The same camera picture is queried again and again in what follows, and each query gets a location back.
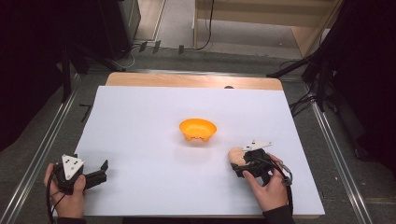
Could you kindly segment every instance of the white table surface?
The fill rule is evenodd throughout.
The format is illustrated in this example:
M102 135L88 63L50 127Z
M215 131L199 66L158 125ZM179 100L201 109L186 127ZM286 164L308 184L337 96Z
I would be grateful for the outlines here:
M184 139L184 119L209 119L209 142ZM84 174L108 160L86 194L86 216L245 217L262 211L227 158L256 139L293 173L295 216L324 209L283 91L100 87L76 153Z

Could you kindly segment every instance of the black stand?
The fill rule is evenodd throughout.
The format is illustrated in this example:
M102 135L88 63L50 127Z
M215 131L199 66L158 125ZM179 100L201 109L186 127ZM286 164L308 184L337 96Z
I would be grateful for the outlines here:
M344 1L332 29L327 34L327 37L324 39L323 43L320 44L319 48L314 53L276 73L268 74L267 77L282 77L308 63L308 66L305 68L302 74L303 82L313 83L315 81L315 77L318 75L318 87L316 92L317 103L320 110L324 112L323 101L325 100L326 85L329 82L330 76L332 75L331 64L335 60L332 55L337 50L340 50L337 47L339 46L338 42L342 42L343 40L342 31L346 29L346 27L344 27L345 21L348 20L350 12L357 4L357 1Z
M51 1L44 1L40 6L43 10L42 12L47 13L49 28L60 41L60 46L62 48L62 74L64 81L64 96L62 98L62 103L64 103L71 94L70 62L75 66L77 72L81 74L87 74L89 70L84 55L93 58L111 71L120 72L120 70L93 51L73 43L70 34L67 32L67 29L63 27L59 16L55 13L53 4L54 3Z
M120 72L119 69L116 68L115 65L109 63L102 57L96 55L89 49L86 49L82 46L77 46L70 43L67 39L64 38L64 44L62 46L62 74L64 76L64 96L62 98L62 103L64 103L71 94L71 79L70 79L70 61L75 66L78 73L87 74L89 70L89 66L85 61L82 54L87 55L88 57L93 58L98 63L104 65L110 71Z

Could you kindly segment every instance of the metal frame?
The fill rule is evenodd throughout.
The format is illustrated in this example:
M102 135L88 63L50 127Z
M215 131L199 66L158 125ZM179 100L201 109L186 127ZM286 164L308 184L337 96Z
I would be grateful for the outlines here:
M145 70L145 69L137 69L131 72L139 72L139 73L162 73L162 74L181 74L181 75L199 75L199 76L229 76L229 77L263 77L264 75L255 75L255 74L237 74L237 73L217 73L217 72L190 72L190 71L171 71L171 70ZM21 211L21 207L23 206L30 189L35 183L35 179L38 176L40 168L43 166L45 159L47 158L52 143L57 136L67 113L69 112L71 104L73 104L74 99L76 97L76 92L78 90L78 86L80 84L81 78L79 74L75 74L73 79L73 84L76 86L70 97L64 102L53 122L49 126L46 135L44 136L34 158L32 159L31 164L29 165L25 175L23 176L20 184L17 186L11 201L8 204L6 212L3 214L0 219L0 223L14 223L19 212ZM323 132L323 135L326 139L326 142L329 146L329 150L332 154L332 158L334 160L335 166L338 170L338 173L343 181L343 184L346 188L347 196L352 204L352 207L355 211L355 214L358 218L360 224L368 224L373 223L371 216L367 210L365 202L361 196L361 193L356 185L352 174L349 171L347 163L344 159L344 156L340 150L340 147L337 144L337 141L332 133L332 129L330 127L329 122L327 121L326 114L321 112L316 104L313 104L314 113L318 119L318 124Z
M54 142L59 130L61 129L61 126L64 123L64 119L69 112L70 106L73 104L73 101L76 97L76 91L80 83L80 77L78 74L75 74L73 83L76 85L76 87L73 89L70 97L61 104L54 120L52 121L46 132L46 135L44 136L40 146L38 147L35 156L33 157L29 167L27 168L26 173L24 174L21 182L14 191L14 194L7 206L7 209L0 219L0 223L8 224L14 223L16 221L17 216L21 211L21 208L26 201L30 190L35 183L38 173L50 152L52 143Z

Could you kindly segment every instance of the human hand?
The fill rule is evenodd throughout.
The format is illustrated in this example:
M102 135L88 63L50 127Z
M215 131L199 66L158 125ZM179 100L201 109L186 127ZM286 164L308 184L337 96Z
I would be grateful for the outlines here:
M268 155L273 161L280 161L276 156L269 153ZM249 171L244 171L242 173L249 183L257 203L263 212L288 204L288 193L286 187L282 184L282 174L276 169L273 169L272 173L273 175L271 176L270 182L265 186L261 186Z
M53 164L50 163L47 167L46 176L44 177L44 185L47 187L50 174L53 170ZM80 175L74 185L74 191L72 195L64 195L59 191L56 180L51 180L49 196L51 196L52 204L56 204L55 209L58 213L58 217L72 217L82 218L84 216L84 195L83 191L85 188L85 175Z

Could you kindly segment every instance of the wire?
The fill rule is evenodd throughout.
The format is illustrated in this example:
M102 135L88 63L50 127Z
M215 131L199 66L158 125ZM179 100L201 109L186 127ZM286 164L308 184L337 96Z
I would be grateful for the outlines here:
M288 61L285 61L285 62L281 63L281 64L279 65L279 71L282 70L282 65L283 65L283 64L285 64L285 63L295 63L295 62L298 62L298 61L299 61L299 60L288 60Z
M52 212L51 212L51 215L52 215L52 216L53 216L53 211L55 211L56 206L58 205L58 203L61 202L61 200L64 198L64 196L66 196L65 193L64 193L64 195L62 195L62 198L61 198L55 205L53 205Z
M133 55L132 53L134 52L135 49L139 48L139 46L140 46L140 45L138 45L137 47L134 47L134 48L131 49L130 55L131 55L133 61L132 61L132 63L131 63L130 65L121 65L121 64L119 64L119 63L116 63L116 61L114 61L114 60L111 60L111 61L112 61L114 64L116 64L117 66L121 67L121 68L130 68L130 67L134 66L134 55Z
M309 93L314 89L314 87L315 87L315 82L312 82L308 92L304 96L302 96L297 102L289 105L290 113L293 117L297 116L298 114L306 110L305 108L306 105L304 106L304 110L300 110L298 112L296 112L297 108L299 108L303 104L306 104L307 102L312 102L317 99L316 96L308 96Z
M292 115L293 117L296 117L298 114L300 114L301 112L303 112L303 111L305 111L307 108L309 108L313 103L314 103L313 101L308 102L308 104L306 104L302 109L300 109L299 111L297 111L297 112L295 112L295 113L292 113L291 115Z
M206 12L207 12L207 10L205 10L205 28L206 28L206 30L208 31L208 32L210 32L209 31L209 28L207 27L207 14L206 14ZM213 42L212 41L210 41L210 48L209 49L212 49L212 47L213 47Z
M213 6L214 5L215 5L215 0L212 0L212 8L210 10L210 19L209 19L209 38L207 39L206 44L203 47L198 48L196 50L204 49L207 46L207 44L209 43L210 38L212 36L212 18L213 18Z
M46 197L47 197L47 214L49 216L49 223L54 223L52 211L50 210L50 184L52 181L53 176L55 175L55 171L52 170L49 176L49 180L47 182L47 190L46 190Z

